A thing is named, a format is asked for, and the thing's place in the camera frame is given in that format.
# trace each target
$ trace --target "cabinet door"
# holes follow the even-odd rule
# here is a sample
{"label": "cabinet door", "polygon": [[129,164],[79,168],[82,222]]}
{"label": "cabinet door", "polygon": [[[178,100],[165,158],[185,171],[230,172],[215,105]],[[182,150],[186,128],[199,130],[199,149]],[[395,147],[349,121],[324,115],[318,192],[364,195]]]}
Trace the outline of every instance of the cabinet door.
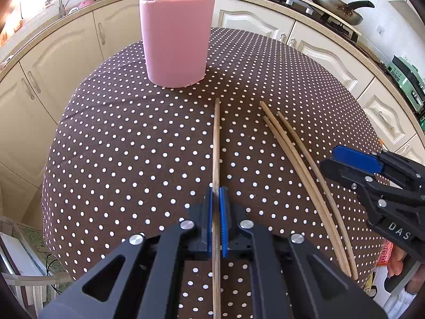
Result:
{"label": "cabinet door", "polygon": [[102,62],[93,13],[62,26],[20,61],[38,98],[56,122],[77,86]]}
{"label": "cabinet door", "polygon": [[283,14],[240,0],[215,0],[213,27],[227,27],[254,32],[285,41],[294,19]]}
{"label": "cabinet door", "polygon": [[425,165],[425,148],[417,134],[397,150],[396,153],[419,164]]}
{"label": "cabinet door", "polygon": [[358,102],[376,134],[391,152],[396,152],[416,134],[403,108],[377,78],[372,80]]}
{"label": "cabinet door", "polygon": [[325,67],[357,98],[373,79],[373,74],[348,51],[326,36],[296,22],[287,44]]}
{"label": "cabinet door", "polygon": [[14,221],[21,221],[37,192],[37,187],[21,179],[0,163],[0,188],[3,197],[3,215]]}
{"label": "cabinet door", "polygon": [[139,0],[122,0],[93,11],[103,59],[140,41]]}
{"label": "cabinet door", "polygon": [[16,64],[0,82],[0,162],[39,186],[56,126]]}

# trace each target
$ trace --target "pink utensil holder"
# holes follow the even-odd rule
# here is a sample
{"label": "pink utensil holder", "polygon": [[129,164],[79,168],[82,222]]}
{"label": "pink utensil holder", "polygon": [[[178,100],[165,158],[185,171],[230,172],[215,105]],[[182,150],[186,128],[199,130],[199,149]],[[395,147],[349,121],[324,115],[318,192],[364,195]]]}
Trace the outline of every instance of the pink utensil holder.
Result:
{"label": "pink utensil holder", "polygon": [[214,0],[140,0],[147,76],[186,87],[205,76]]}

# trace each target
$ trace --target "green appliance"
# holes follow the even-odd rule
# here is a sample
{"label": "green appliance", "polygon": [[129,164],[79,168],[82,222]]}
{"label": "green appliance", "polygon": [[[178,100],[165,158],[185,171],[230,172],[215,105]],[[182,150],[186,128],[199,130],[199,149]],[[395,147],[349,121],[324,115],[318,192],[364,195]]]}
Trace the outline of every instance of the green appliance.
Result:
{"label": "green appliance", "polygon": [[417,68],[408,63],[405,58],[394,56],[392,63],[387,66],[388,73],[394,78],[400,90],[404,93],[416,113],[424,110],[424,82]]}

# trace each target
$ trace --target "pot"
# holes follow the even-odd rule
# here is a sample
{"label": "pot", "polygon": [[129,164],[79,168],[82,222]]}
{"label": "pot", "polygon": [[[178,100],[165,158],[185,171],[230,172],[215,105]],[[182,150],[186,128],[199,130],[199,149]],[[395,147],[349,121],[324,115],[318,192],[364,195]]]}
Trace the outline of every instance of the pot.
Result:
{"label": "pot", "polygon": [[350,25],[359,25],[363,17],[355,10],[361,7],[375,8],[370,1],[354,1],[346,4],[343,0],[312,0],[314,3],[326,8]]}

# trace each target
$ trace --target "brown tablecloth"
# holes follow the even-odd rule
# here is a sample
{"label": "brown tablecloth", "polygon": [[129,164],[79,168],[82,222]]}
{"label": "brown tablecloth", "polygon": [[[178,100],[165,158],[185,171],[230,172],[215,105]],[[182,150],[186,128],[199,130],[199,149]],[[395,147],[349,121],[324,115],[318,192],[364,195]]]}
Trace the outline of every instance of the brown tablecloth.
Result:
{"label": "brown tablecloth", "polygon": [[[261,100],[281,110],[316,161],[338,144],[379,152],[361,107],[309,57],[257,34],[213,29],[205,78],[167,89],[147,78],[142,42],[84,80],[59,123],[42,190],[47,246],[77,279],[134,233],[151,237],[201,203],[212,177],[214,99],[220,98],[220,183],[274,234],[303,232],[333,262],[307,192],[265,126]],[[383,240],[352,191],[329,183],[363,283]],[[212,314],[211,263],[189,262],[180,318]],[[249,270],[222,261],[223,316],[251,316]]]}

